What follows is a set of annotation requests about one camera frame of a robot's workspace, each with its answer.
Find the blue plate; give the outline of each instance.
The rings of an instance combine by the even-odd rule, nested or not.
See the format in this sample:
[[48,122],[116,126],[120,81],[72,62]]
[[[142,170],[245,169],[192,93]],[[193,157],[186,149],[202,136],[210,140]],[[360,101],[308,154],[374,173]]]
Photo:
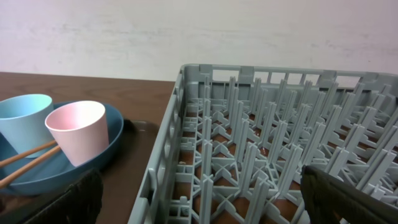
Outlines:
[[[71,102],[57,103],[55,108]],[[106,121],[108,123],[109,146],[100,155],[84,164],[74,167],[65,154],[60,151],[43,163],[35,166],[18,179],[14,180],[5,189],[0,189],[2,194],[37,195],[63,187],[79,178],[80,174],[92,168],[102,168],[113,156],[120,145],[123,130],[123,117],[111,105],[104,104],[106,108]],[[0,134],[0,161],[15,156],[17,152]],[[8,166],[0,168],[0,179],[18,170],[32,159],[20,159]]]

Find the chopstick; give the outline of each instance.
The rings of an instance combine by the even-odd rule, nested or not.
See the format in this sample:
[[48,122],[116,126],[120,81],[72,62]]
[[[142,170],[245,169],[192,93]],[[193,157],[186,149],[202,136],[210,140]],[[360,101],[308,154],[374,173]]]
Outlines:
[[13,162],[15,162],[15,161],[17,161],[19,159],[25,158],[25,157],[27,157],[27,156],[35,153],[35,152],[39,152],[39,151],[41,151],[41,150],[43,150],[43,149],[45,149],[47,147],[50,147],[50,146],[52,146],[54,144],[56,144],[55,140],[50,141],[48,143],[45,143],[44,145],[36,147],[36,148],[31,149],[29,151],[26,151],[26,152],[23,152],[21,154],[18,154],[16,156],[12,156],[11,158],[8,158],[8,159],[5,159],[3,161],[0,161],[0,168],[6,166],[8,164],[11,164],[11,163],[13,163]]
[[55,153],[57,153],[60,150],[60,146],[55,146],[54,148],[50,149],[49,151],[47,151],[45,154],[42,154],[41,156],[39,156],[38,158],[34,159],[32,162],[24,165],[23,167],[19,168],[18,170],[16,170],[15,172],[13,172],[12,174],[8,175],[7,177],[5,177],[3,180],[0,180],[0,189],[5,188],[7,185],[9,185],[13,180],[17,179],[19,176],[21,176],[22,174],[26,173],[28,170],[30,170],[31,168],[35,167],[37,164],[43,162],[44,160],[48,159],[49,157],[53,156]]

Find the cup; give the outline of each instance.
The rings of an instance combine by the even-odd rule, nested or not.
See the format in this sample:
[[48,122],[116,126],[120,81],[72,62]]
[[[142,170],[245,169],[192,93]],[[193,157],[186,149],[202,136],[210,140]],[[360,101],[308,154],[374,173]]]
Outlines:
[[[0,102],[0,132],[20,154],[53,140],[44,125],[54,110],[51,97],[43,94],[16,96]],[[28,158],[41,156],[44,149]]]
[[109,146],[105,106],[95,101],[61,106],[47,116],[45,125],[75,167]]

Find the dish rack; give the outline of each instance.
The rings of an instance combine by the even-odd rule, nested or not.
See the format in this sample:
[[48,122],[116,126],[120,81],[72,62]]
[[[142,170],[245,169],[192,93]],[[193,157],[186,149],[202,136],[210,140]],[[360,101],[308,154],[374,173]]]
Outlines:
[[309,223],[305,165],[398,207],[392,86],[386,73],[184,65],[129,223]]

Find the pink cup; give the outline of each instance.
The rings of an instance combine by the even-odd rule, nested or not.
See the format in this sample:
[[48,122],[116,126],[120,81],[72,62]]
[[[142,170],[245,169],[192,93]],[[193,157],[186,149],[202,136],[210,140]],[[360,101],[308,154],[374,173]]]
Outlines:
[[75,167],[109,146],[105,107],[95,101],[61,106],[47,116],[45,125]]

